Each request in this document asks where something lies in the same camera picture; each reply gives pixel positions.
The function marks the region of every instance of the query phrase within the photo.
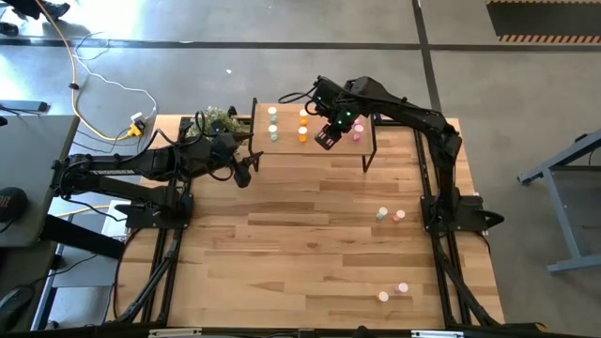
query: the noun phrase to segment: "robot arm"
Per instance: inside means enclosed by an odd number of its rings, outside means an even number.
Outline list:
[[[71,155],[54,162],[51,188],[56,196],[67,200],[74,194],[84,192],[132,200],[129,206],[116,207],[128,215],[128,227],[182,227],[192,212],[190,183],[193,178],[211,175],[219,180],[227,180],[229,177],[219,178],[213,172],[228,167],[238,186],[244,188],[251,181],[250,165],[262,154],[254,153],[238,161],[234,156],[238,143],[252,135],[231,133],[223,128],[220,130],[222,132],[211,135],[210,140],[193,137],[193,140],[187,138],[177,143],[170,141],[170,146],[145,149],[135,156]],[[168,184],[148,188],[108,177],[132,175],[160,182],[176,180],[182,182],[184,187]]]
[[[359,115],[385,115],[423,133],[439,177],[436,214],[444,221],[455,219],[459,199],[454,179],[455,161],[461,137],[441,113],[420,108],[406,98],[399,99],[366,76],[347,81],[344,87],[318,77],[314,85],[316,90],[311,99],[316,105],[314,114],[328,118],[328,124],[316,136],[316,141],[325,149],[338,142],[343,132],[349,132]]]

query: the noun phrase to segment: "concrete floor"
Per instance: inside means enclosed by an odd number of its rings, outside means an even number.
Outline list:
[[[105,31],[113,38],[150,41],[419,41],[410,0],[81,0],[71,4],[61,26],[72,38]],[[421,5],[430,43],[498,44],[485,1],[422,0]],[[10,12],[5,18],[22,24],[27,37],[55,38],[43,20],[22,23]],[[598,56],[432,53],[443,112],[460,118],[476,189],[487,208],[506,218],[490,231],[489,239],[507,322],[543,322],[552,331],[582,335],[597,336],[601,331],[597,319],[601,269],[547,273],[546,264],[568,257],[559,224],[544,184],[525,188],[515,180],[582,133],[599,128]],[[248,112],[253,97],[275,101],[284,93],[310,87],[320,74],[338,82],[369,75],[395,95],[430,105],[420,51],[114,48],[89,64],[110,79],[147,89],[159,102],[161,114],[232,104]],[[85,78],[80,69],[79,79]],[[4,98],[45,100],[53,105],[51,114],[71,114],[69,81],[63,48],[0,45]],[[117,133],[130,115],[148,113],[151,104],[144,95],[87,79],[80,107],[102,131]],[[103,146],[82,135],[77,141]],[[72,151],[82,150],[75,146]],[[128,151],[135,152],[135,147],[119,149]],[[599,242],[601,231],[589,230],[587,236]],[[60,303],[66,310],[55,309],[54,318],[75,323],[69,321],[69,302]],[[88,323],[82,319],[79,324]]]

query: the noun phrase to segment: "wooden table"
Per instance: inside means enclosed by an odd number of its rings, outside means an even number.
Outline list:
[[[180,118],[159,115],[155,127],[175,139]],[[449,122],[459,129],[456,119]],[[233,181],[196,179],[169,326],[442,328],[432,248],[420,215],[413,131],[378,127],[377,138],[380,156],[366,174],[353,157],[271,155],[246,189]],[[155,146],[165,145],[157,140]],[[473,193],[463,149],[456,182],[464,194]],[[379,223],[379,207],[404,209],[407,217]],[[142,230],[125,254],[120,311],[148,278],[156,236],[156,230]],[[473,234],[456,236],[467,285],[502,321],[486,245]],[[393,292],[400,282],[409,285],[406,295]],[[382,290],[392,295],[386,303],[376,299]],[[453,288],[450,294],[459,318]]]
[[[376,155],[378,149],[376,139],[373,137],[374,128],[372,119],[359,116],[363,126],[361,139],[353,141],[353,132],[343,134],[342,138],[330,150],[324,149],[314,137],[328,123],[328,119],[321,116],[308,115],[307,118],[307,142],[299,141],[299,127],[301,126],[300,110],[304,104],[276,104],[257,103],[253,101],[253,113],[251,114],[251,129],[254,134],[253,141],[249,144],[251,151],[263,151],[266,155],[325,155],[325,156],[361,156],[363,171],[367,172],[369,164]],[[270,114],[268,109],[274,107],[277,110],[277,135],[276,142],[271,141],[269,126]]]

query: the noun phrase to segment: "potted plant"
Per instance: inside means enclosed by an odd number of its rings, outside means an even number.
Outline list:
[[[203,111],[205,113],[205,134],[210,133],[210,124],[213,121],[221,120],[225,127],[230,131],[242,131],[243,126],[235,119],[230,117],[227,114],[227,111],[218,107],[209,106],[207,110]],[[202,123],[200,116],[198,117],[199,123]],[[187,136],[197,136],[200,131],[196,127],[194,123],[189,129]]]

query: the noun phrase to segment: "white cable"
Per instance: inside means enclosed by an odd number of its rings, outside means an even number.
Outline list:
[[[152,112],[151,112],[151,113],[150,113],[148,116],[145,116],[145,119],[150,119],[150,118],[151,118],[152,116],[154,116],[154,115],[155,115],[155,114],[158,112],[158,110],[159,110],[159,107],[158,107],[159,105],[157,104],[157,101],[156,101],[156,100],[154,100],[154,98],[152,97],[152,95],[150,95],[150,93],[148,93],[148,92],[147,92],[147,91],[145,91],[144,89],[129,88],[129,87],[126,87],[125,85],[123,85],[123,84],[120,84],[120,83],[118,83],[118,82],[107,80],[107,79],[105,79],[105,78],[104,78],[102,75],[100,75],[100,74],[98,74],[98,73],[95,73],[95,72],[92,72],[92,71],[90,70],[90,68],[88,68],[88,67],[85,65],[85,63],[83,63],[83,62],[82,62],[82,60],[84,60],[84,61],[90,61],[90,60],[94,60],[94,59],[96,59],[97,57],[101,56],[102,54],[105,54],[106,52],[108,52],[108,50],[109,50],[109,48],[110,48],[110,40],[111,40],[111,36],[110,36],[110,35],[109,35],[109,36],[106,38],[106,43],[104,44],[104,46],[102,46],[102,50],[100,50],[100,52],[98,52],[96,55],[94,55],[94,56],[91,56],[91,57],[82,57],[82,56],[79,56],[79,53],[78,53],[78,52],[79,52],[79,48],[82,46],[82,44],[84,43],[84,41],[85,41],[87,38],[89,38],[89,37],[91,37],[91,36],[94,36],[94,35],[97,35],[97,34],[100,34],[100,33],[103,33],[103,32],[90,33],[90,34],[87,34],[86,36],[84,36],[84,37],[82,38],[82,40],[81,40],[81,41],[79,41],[79,43],[77,43],[77,45],[76,45],[76,46],[75,46],[75,48],[73,49],[73,57],[74,57],[74,58],[75,58],[75,60],[77,60],[77,62],[78,62],[78,63],[79,63],[79,64],[80,64],[80,65],[81,65],[81,66],[82,66],[84,69],[85,69],[85,71],[87,71],[87,73],[88,73],[89,75],[91,75],[91,76],[95,76],[95,77],[97,77],[97,78],[99,78],[99,79],[103,80],[103,81],[104,81],[106,84],[110,84],[110,85],[118,85],[118,86],[120,86],[121,88],[123,88],[123,89],[125,89],[125,90],[134,91],[134,92],[139,92],[139,93],[145,93],[145,94],[146,94],[146,95],[147,95],[147,96],[148,96],[148,97],[149,97],[149,98],[152,100],[152,103],[153,103]]]

